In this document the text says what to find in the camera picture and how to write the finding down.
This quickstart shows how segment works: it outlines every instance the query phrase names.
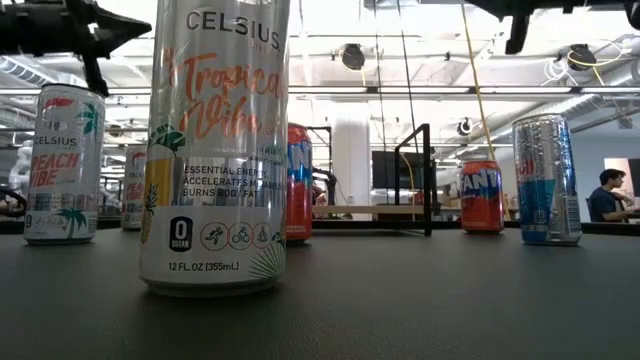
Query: silver soda can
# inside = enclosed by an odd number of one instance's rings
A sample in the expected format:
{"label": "silver soda can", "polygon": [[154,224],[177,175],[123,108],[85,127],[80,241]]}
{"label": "silver soda can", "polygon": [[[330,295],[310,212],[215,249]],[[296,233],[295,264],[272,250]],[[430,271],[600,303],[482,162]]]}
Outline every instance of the silver soda can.
{"label": "silver soda can", "polygon": [[160,0],[140,276],[170,296],[272,286],[285,265],[287,0]]}
{"label": "silver soda can", "polygon": [[144,195],[144,167],[147,162],[147,147],[130,145],[125,150],[124,201],[120,223],[125,230],[140,230]]}
{"label": "silver soda can", "polygon": [[24,238],[30,244],[90,241],[96,234],[104,98],[71,85],[38,97]]}
{"label": "silver soda can", "polygon": [[569,128],[563,115],[513,124],[522,240],[575,245],[582,235]]}

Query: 12 fl oz text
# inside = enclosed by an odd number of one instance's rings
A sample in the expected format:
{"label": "12 fl oz text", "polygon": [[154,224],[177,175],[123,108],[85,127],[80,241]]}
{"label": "12 fl oz text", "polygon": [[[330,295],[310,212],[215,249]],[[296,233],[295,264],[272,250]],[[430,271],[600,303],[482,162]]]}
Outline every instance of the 12 fl oz text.
{"label": "12 fl oz text", "polygon": [[223,263],[223,262],[170,262],[170,271],[184,271],[184,272],[213,272],[213,271],[238,271],[240,264],[236,262]]}

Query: yellow cable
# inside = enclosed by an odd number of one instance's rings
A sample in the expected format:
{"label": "yellow cable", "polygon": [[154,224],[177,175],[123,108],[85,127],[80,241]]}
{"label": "yellow cable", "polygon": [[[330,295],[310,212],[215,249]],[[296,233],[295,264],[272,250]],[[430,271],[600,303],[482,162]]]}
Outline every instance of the yellow cable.
{"label": "yellow cable", "polygon": [[[460,4],[462,9],[462,19],[464,20],[464,32],[467,35],[467,48],[469,50],[469,60],[471,60],[471,70],[473,70],[473,82],[476,87],[476,95],[478,96],[478,105],[480,106],[480,119],[482,119],[482,127],[484,128],[484,136],[487,138],[487,144],[489,145],[489,155],[491,160],[496,161],[496,154],[493,151],[493,144],[491,143],[491,134],[489,127],[487,126],[487,119],[484,116],[484,107],[482,106],[482,94],[480,93],[480,84],[478,82],[478,71],[476,69],[475,60],[473,59],[473,48],[471,47],[471,36],[469,35],[469,24],[467,23],[467,12],[464,8],[464,4]],[[504,214],[507,221],[511,220],[511,213],[509,212],[508,201],[502,201],[504,204]]]}
{"label": "yellow cable", "polygon": [[[402,156],[404,162],[407,163],[407,167],[409,168],[409,182],[411,183],[411,193],[413,194],[413,196],[411,197],[411,205],[416,206],[416,194],[414,193],[416,188],[413,183],[413,170],[411,170],[411,164],[409,164],[409,160],[404,157],[404,154],[400,153],[400,156]],[[416,214],[413,214],[413,221],[416,221]]]}
{"label": "yellow cable", "polygon": [[578,65],[582,65],[582,66],[589,66],[589,67],[597,67],[597,66],[605,66],[605,65],[609,65],[612,64],[618,60],[620,60],[620,57],[618,58],[613,58],[611,60],[607,60],[607,61],[603,61],[601,63],[586,63],[586,62],[582,62],[582,61],[578,61],[575,60],[571,57],[571,54],[574,54],[574,51],[569,51],[569,53],[567,54],[567,59],[571,60],[571,62],[576,63]]}
{"label": "yellow cable", "polygon": [[602,76],[600,76],[600,71],[598,71],[598,69],[596,69],[595,66],[593,66],[592,69],[593,69],[593,72],[596,74],[596,77],[598,78],[598,81],[600,82],[600,85],[606,86],[604,84],[604,80],[602,80]]}

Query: man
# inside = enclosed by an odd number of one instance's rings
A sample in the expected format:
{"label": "man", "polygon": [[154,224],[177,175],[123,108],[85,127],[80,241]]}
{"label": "man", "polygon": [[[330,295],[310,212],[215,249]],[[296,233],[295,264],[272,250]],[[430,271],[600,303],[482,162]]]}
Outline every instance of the man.
{"label": "man", "polygon": [[622,222],[634,210],[621,211],[617,209],[616,203],[622,200],[628,206],[633,206],[633,200],[626,196],[612,192],[622,186],[622,178],[626,174],[624,171],[607,169],[600,174],[601,187],[595,189],[589,197],[589,215],[593,222]]}

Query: workbench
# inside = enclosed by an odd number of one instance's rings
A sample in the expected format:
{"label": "workbench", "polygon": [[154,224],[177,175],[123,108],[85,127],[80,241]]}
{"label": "workbench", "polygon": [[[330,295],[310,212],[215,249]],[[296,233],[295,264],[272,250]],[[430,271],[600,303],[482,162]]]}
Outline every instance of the workbench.
{"label": "workbench", "polygon": [[635,359],[640,240],[314,233],[262,293],[151,294],[139,233],[0,237],[0,359]]}

